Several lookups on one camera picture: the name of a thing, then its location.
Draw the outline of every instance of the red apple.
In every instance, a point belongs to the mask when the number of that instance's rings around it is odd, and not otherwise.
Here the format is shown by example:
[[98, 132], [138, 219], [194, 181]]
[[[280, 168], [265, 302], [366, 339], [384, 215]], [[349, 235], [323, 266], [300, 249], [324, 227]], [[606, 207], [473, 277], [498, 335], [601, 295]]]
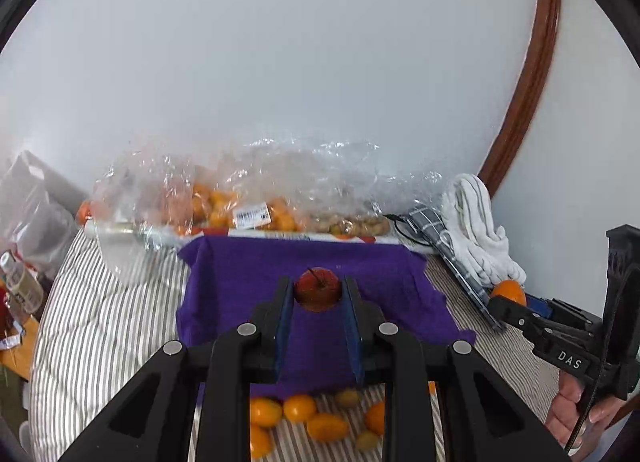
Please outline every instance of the red apple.
[[329, 269], [307, 269], [293, 286], [293, 294], [303, 309], [322, 312], [330, 309], [342, 296], [340, 280]]

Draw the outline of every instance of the purple cloth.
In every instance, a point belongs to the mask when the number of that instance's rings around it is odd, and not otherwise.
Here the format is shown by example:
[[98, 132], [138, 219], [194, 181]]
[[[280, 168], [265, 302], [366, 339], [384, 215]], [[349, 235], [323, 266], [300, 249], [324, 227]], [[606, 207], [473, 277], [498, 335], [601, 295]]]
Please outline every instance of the purple cloth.
[[[191, 267], [176, 312], [178, 337], [187, 346], [249, 320], [257, 303], [273, 297], [280, 277], [297, 280], [307, 267], [352, 276], [363, 299], [422, 340], [475, 339], [472, 331], [458, 331], [445, 296], [424, 276], [425, 260], [404, 246], [207, 236], [179, 256]], [[286, 398], [353, 385], [340, 306], [314, 313], [295, 304], [280, 379], [252, 385], [252, 394]]]

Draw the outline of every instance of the black device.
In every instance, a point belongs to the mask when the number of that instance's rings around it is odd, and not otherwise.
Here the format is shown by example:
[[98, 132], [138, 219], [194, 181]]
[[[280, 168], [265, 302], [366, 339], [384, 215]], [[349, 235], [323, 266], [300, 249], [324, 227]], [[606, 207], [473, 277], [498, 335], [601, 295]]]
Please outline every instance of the black device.
[[640, 378], [640, 230], [629, 225], [607, 232], [607, 298], [603, 318], [557, 299], [541, 317], [497, 296], [489, 302], [496, 317], [523, 331], [533, 353], [585, 385], [569, 449], [589, 409], [606, 395], [626, 400]]
[[[428, 381], [436, 382], [446, 457], [452, 462], [568, 461], [527, 405], [465, 341], [438, 346], [386, 322], [342, 283], [345, 341], [359, 384], [385, 383], [383, 461], [434, 462]], [[60, 462], [187, 460], [198, 388], [205, 382], [196, 462], [248, 462], [249, 387], [278, 379], [294, 305], [289, 279], [251, 321], [213, 342], [169, 341], [140, 368]]]

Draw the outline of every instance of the striped mattress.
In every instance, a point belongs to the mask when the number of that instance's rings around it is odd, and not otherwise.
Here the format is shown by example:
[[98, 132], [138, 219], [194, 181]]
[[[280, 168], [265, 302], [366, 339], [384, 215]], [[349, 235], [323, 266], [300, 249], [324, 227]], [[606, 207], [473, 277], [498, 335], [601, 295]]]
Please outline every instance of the striped mattress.
[[[189, 269], [173, 252], [156, 253], [140, 266], [143, 280], [122, 285], [105, 267], [97, 243], [78, 233], [60, 269], [40, 324], [31, 367], [30, 425], [36, 462], [54, 462], [162, 344], [177, 338], [175, 311], [182, 301]], [[497, 335], [466, 300], [437, 257], [426, 275], [447, 296], [460, 328], [478, 334], [476, 347], [540, 418], [557, 392], [558, 371], [531, 353], [520, 331]], [[345, 411], [330, 396], [316, 399], [321, 412], [338, 413], [350, 425], [350, 438], [318, 444], [298, 424], [283, 420], [271, 430], [274, 451], [267, 462], [382, 460], [382, 446], [361, 454], [354, 438], [364, 428], [364, 411], [383, 398], [383, 387], [368, 388], [359, 408]], [[444, 444], [432, 397], [436, 449]], [[194, 460], [198, 412], [194, 418], [190, 461]]]

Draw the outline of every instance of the round metal bolt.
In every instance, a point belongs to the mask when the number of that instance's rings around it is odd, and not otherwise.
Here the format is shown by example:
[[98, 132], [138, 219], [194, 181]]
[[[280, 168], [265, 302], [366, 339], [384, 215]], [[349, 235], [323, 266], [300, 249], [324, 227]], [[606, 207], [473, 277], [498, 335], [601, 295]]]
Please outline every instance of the round metal bolt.
[[459, 339], [453, 343], [453, 352], [456, 354], [462, 354], [463, 356], [471, 353], [471, 345], [466, 341]]
[[164, 346], [162, 347], [162, 352], [164, 352], [168, 356], [173, 356], [177, 354], [180, 350], [182, 350], [182, 343], [180, 343], [179, 341], [176, 341], [175, 339], [173, 341], [169, 341], [168, 343], [165, 343]]
[[398, 333], [398, 325], [386, 321], [385, 323], [380, 324], [378, 330], [380, 330], [380, 333], [384, 334], [385, 336], [393, 336], [394, 334]]
[[255, 334], [258, 328], [253, 323], [242, 323], [240, 327], [238, 327], [238, 333], [241, 336], [251, 336]]

